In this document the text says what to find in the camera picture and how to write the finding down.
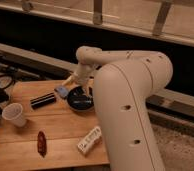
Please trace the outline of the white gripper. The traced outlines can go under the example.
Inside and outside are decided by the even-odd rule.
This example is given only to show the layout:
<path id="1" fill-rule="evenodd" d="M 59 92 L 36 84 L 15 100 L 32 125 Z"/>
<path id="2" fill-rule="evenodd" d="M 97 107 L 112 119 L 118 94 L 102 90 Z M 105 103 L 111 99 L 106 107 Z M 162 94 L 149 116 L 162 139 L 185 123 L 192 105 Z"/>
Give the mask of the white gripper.
<path id="1" fill-rule="evenodd" d="M 95 64 L 87 65 L 79 63 L 72 76 L 69 76 L 66 80 L 62 82 L 62 86 L 66 86 L 68 84 L 72 84 L 73 82 L 75 82 L 76 84 L 82 86 L 82 89 L 86 96 L 91 97 L 90 89 L 89 86 L 87 85 L 87 82 L 95 69 L 96 69 Z"/>

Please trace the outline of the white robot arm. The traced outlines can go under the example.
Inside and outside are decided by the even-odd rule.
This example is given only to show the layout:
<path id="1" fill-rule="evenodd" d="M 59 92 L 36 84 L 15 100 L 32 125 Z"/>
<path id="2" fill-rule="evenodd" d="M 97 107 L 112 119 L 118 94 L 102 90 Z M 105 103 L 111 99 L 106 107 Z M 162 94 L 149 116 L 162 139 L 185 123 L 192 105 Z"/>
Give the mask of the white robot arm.
<path id="1" fill-rule="evenodd" d="M 65 81 L 93 82 L 95 112 L 112 171 L 165 171 L 146 99 L 171 80 L 173 65 L 158 51 L 104 51 L 81 46 L 78 65 Z"/>

